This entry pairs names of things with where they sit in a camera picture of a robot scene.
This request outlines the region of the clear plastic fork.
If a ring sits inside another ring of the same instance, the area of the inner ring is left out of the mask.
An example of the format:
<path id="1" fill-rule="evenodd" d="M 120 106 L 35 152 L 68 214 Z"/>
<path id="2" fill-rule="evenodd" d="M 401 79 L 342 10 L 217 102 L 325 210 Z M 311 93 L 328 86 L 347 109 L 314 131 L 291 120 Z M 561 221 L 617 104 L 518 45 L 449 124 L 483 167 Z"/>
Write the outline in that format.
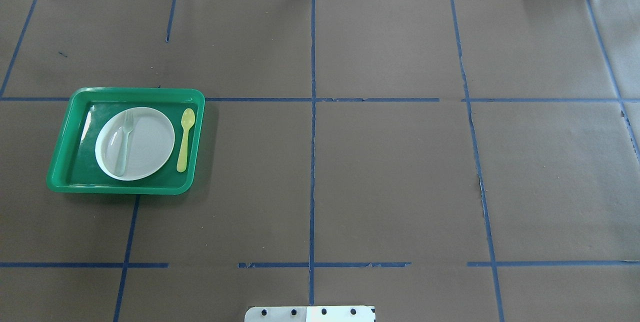
<path id="1" fill-rule="evenodd" d="M 135 117 L 131 109 L 125 110 L 121 127 L 122 140 L 119 146 L 118 158 L 115 164 L 114 175 L 121 177 L 125 174 L 130 153 L 130 137 L 135 128 Z"/>

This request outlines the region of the yellow plastic spoon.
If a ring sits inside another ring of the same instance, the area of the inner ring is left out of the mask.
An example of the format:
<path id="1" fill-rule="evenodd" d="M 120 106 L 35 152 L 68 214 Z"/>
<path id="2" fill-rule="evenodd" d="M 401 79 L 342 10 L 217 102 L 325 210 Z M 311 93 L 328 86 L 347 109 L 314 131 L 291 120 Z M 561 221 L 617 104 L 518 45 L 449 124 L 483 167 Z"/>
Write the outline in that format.
<path id="1" fill-rule="evenodd" d="M 182 137 L 180 141 L 180 148 L 178 153 L 178 160 L 176 163 L 176 171 L 178 173 L 183 173 L 186 171 L 188 166 L 188 156 L 189 156 L 189 135 L 192 127 L 195 124 L 195 112 L 192 108 L 186 108 L 183 111 L 180 124 L 182 127 Z"/>

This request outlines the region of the white round plate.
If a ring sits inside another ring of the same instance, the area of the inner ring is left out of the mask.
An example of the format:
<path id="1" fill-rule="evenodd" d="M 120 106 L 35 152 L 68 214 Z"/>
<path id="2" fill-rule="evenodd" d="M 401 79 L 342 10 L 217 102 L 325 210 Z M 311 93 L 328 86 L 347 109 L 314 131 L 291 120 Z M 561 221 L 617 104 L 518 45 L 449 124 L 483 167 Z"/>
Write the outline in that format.
<path id="1" fill-rule="evenodd" d="M 134 115 L 126 171 L 114 175 L 122 142 L 124 113 Z M 169 118 L 151 107 L 132 107 L 108 119 L 100 129 L 94 145 L 94 156 L 100 169 L 119 181 L 137 181 L 158 172 L 169 160 L 175 145 L 175 131 Z"/>

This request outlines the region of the green plastic tray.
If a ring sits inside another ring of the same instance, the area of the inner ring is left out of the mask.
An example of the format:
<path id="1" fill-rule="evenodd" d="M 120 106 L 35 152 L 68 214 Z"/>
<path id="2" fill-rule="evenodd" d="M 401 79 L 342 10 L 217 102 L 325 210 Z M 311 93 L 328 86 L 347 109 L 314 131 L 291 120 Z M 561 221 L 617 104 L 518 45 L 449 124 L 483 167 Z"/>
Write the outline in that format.
<path id="1" fill-rule="evenodd" d="M 149 107 L 165 114 L 174 128 L 174 148 L 169 160 L 141 180 L 121 181 L 98 166 L 95 144 L 99 131 L 114 115 L 134 107 Z M 195 112 L 189 133 L 185 172 L 177 172 L 185 109 Z M 85 87 L 71 95 L 46 176 L 48 187 L 61 193 L 120 193 L 180 195 L 194 182 L 195 165 L 205 112 L 205 97 L 190 88 Z"/>

